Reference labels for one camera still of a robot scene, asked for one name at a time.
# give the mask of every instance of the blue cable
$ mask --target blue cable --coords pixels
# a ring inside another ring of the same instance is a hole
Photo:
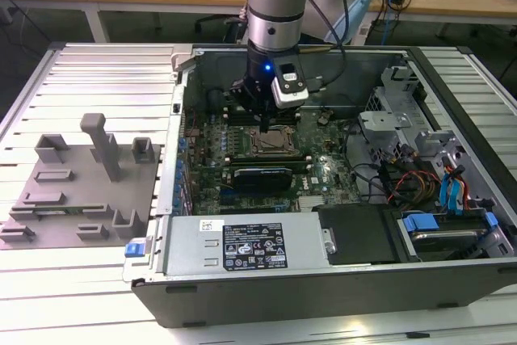
[[[382,41],[380,42],[381,46],[385,45],[386,37],[388,36],[388,26],[389,26],[389,14],[391,11],[391,0],[388,0],[388,12],[386,13],[386,24],[385,24],[385,31],[382,33]]]

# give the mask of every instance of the power supply label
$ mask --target power supply label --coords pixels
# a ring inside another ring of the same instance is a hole
[[[225,225],[223,267],[226,271],[287,268],[282,224]]]

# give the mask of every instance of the blue latch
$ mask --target blue latch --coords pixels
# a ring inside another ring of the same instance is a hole
[[[408,232],[415,230],[437,230],[439,229],[435,216],[431,213],[410,214],[402,220]]]
[[[498,219],[495,217],[495,215],[492,212],[487,212],[485,215],[486,222],[488,222],[488,225],[490,226],[490,229],[495,228],[498,226]]]
[[[126,244],[126,251],[124,252],[126,258],[141,258],[145,256],[144,242],[129,242]]]

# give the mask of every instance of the red wire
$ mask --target red wire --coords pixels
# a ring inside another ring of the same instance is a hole
[[[397,190],[399,188],[399,186],[401,186],[402,182],[404,182],[404,180],[406,179],[406,177],[410,174],[415,174],[415,171],[408,171],[407,173],[405,173],[402,178],[399,179],[399,181],[397,182],[397,185],[395,185],[395,190]],[[388,202],[391,201],[393,199],[394,195],[390,195],[388,197]]]
[[[454,171],[454,168],[452,166],[445,166],[445,170],[450,174]],[[463,202],[463,207],[466,210],[469,210],[470,207],[469,207],[469,204],[467,203],[467,201],[469,200],[469,185],[461,177],[458,177],[458,180],[460,180],[464,184],[463,195],[461,197],[461,201]]]

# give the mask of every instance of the blue tab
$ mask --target blue tab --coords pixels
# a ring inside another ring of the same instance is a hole
[[[402,221],[404,222],[404,226],[406,227],[406,230],[408,232],[413,232],[415,229],[417,229],[416,225],[414,224],[413,222],[413,219],[411,218],[411,216],[408,216],[404,219],[402,219]]]
[[[445,206],[447,203],[447,187],[449,186],[449,174],[443,176],[442,187],[439,189],[439,204]]]
[[[413,220],[414,226],[417,230],[437,230],[439,229],[438,223],[435,220],[435,216],[431,213],[415,213],[410,214],[411,220]]]
[[[145,243],[130,242],[126,244],[124,256],[126,258],[141,258],[145,256]]]
[[[458,193],[460,193],[461,185],[458,181],[452,182],[451,194],[449,196],[448,209],[452,210],[455,214],[461,214],[458,209]]]
[[[408,232],[415,230],[437,230],[439,229],[435,216],[431,213],[415,213],[404,218],[404,226]]]
[[[499,225],[498,219],[495,217],[495,215],[492,212],[487,212],[485,215],[486,222],[488,222],[488,225],[490,225],[490,229],[495,228]]]

